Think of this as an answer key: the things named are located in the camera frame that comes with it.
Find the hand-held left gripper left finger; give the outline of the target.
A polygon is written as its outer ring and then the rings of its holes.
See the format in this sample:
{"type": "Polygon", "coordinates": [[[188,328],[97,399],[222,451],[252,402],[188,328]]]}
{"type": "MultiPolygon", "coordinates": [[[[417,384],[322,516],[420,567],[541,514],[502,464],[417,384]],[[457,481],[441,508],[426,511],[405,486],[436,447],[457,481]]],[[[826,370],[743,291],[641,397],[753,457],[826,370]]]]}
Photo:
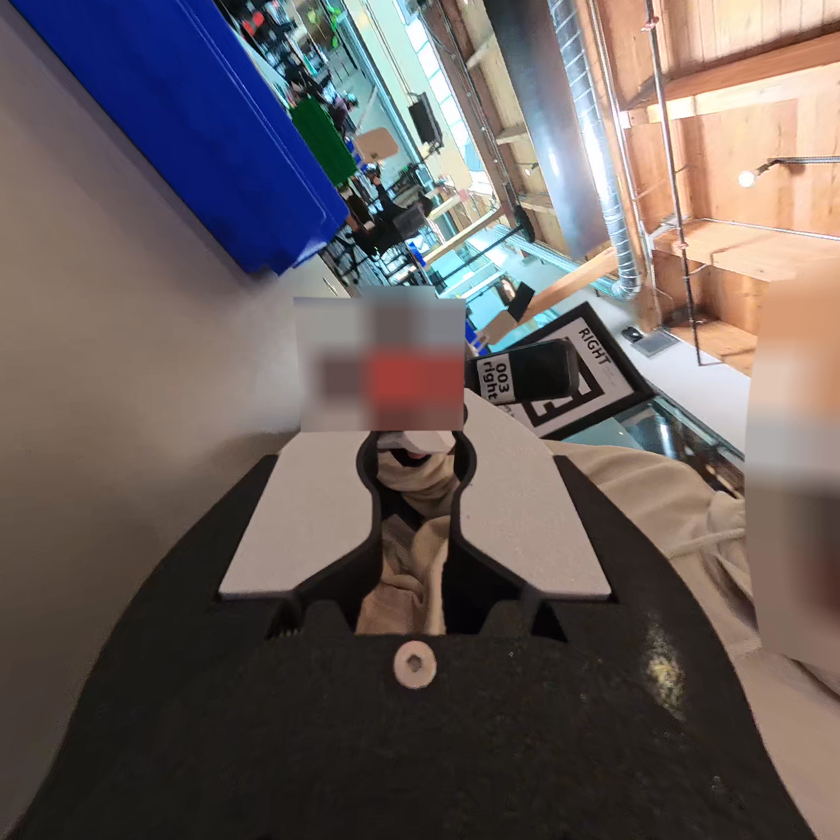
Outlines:
{"type": "Polygon", "coordinates": [[[376,435],[304,433],[279,452],[219,585],[226,601],[276,601],[298,625],[333,602],[351,630],[382,575],[376,435]]]}

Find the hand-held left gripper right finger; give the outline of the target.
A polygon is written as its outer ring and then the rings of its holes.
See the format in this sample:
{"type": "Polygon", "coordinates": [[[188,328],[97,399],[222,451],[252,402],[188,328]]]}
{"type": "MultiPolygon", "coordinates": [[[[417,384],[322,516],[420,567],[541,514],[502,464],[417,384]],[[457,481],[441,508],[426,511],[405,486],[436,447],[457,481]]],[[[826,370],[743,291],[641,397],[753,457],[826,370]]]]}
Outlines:
{"type": "Polygon", "coordinates": [[[479,395],[464,392],[445,561],[445,628],[477,635],[511,602],[527,629],[544,606],[613,594],[546,444],[479,395]]]}

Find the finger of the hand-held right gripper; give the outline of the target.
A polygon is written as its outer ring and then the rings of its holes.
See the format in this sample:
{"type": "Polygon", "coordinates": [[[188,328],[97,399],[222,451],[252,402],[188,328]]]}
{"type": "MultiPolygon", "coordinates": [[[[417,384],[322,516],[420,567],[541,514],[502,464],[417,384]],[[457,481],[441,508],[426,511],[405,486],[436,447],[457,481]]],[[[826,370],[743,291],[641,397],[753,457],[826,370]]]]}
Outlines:
{"type": "Polygon", "coordinates": [[[410,458],[448,455],[455,446],[455,436],[449,431],[408,431],[380,433],[377,449],[405,452],[410,458]]]}

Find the blue plastic bin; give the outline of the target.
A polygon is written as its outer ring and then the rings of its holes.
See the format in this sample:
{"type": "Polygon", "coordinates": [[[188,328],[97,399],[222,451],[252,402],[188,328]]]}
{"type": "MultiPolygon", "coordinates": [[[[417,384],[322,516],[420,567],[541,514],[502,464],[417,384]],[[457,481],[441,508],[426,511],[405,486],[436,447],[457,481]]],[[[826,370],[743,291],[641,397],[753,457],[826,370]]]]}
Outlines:
{"type": "Polygon", "coordinates": [[[214,2],[12,6],[246,273],[315,256],[348,210],[214,2]]]}

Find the black speaker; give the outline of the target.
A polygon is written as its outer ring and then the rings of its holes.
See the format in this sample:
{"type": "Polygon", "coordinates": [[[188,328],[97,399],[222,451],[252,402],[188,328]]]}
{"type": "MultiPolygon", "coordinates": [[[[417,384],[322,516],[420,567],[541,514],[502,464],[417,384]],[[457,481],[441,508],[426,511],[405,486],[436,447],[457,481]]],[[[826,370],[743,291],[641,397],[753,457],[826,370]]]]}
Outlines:
{"type": "Polygon", "coordinates": [[[413,101],[408,106],[408,112],[420,143],[436,148],[443,146],[443,134],[434,116],[434,111],[432,110],[427,94],[422,91],[420,93],[413,93],[412,96],[413,101]]]}

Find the hanging light bulb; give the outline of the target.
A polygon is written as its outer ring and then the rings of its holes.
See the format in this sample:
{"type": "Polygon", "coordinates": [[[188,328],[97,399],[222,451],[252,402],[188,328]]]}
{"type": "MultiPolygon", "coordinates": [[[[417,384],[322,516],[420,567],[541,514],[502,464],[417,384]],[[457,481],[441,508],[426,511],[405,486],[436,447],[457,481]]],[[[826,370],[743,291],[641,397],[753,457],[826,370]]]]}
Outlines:
{"type": "Polygon", "coordinates": [[[806,156],[777,156],[768,159],[752,170],[742,171],[738,175],[738,184],[741,188],[752,188],[756,181],[774,167],[785,167],[793,170],[801,170],[806,166],[816,165],[839,165],[838,155],[806,155],[806,156]]]}

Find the green bin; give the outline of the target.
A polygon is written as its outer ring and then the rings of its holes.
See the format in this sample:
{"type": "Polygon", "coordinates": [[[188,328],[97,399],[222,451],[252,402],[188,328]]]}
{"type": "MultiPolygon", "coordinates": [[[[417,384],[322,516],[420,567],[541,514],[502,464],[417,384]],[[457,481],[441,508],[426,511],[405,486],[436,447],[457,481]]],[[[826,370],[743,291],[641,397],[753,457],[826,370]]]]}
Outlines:
{"type": "Polygon", "coordinates": [[[306,97],[290,110],[290,119],[331,184],[344,189],[356,175],[358,164],[327,109],[320,100],[306,97]]]}

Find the silver air duct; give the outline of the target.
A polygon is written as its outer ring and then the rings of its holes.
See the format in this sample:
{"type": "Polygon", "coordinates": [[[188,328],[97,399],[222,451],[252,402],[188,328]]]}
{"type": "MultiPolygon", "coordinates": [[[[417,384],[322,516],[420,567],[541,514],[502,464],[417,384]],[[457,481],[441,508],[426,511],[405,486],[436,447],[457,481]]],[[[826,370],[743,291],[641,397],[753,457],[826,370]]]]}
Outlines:
{"type": "Polygon", "coordinates": [[[616,252],[616,279],[611,295],[630,301],[642,290],[647,278],[647,258],[623,173],[614,159],[612,132],[606,119],[607,99],[587,47],[586,18],[574,1],[549,2],[549,14],[606,235],[616,252]]]}

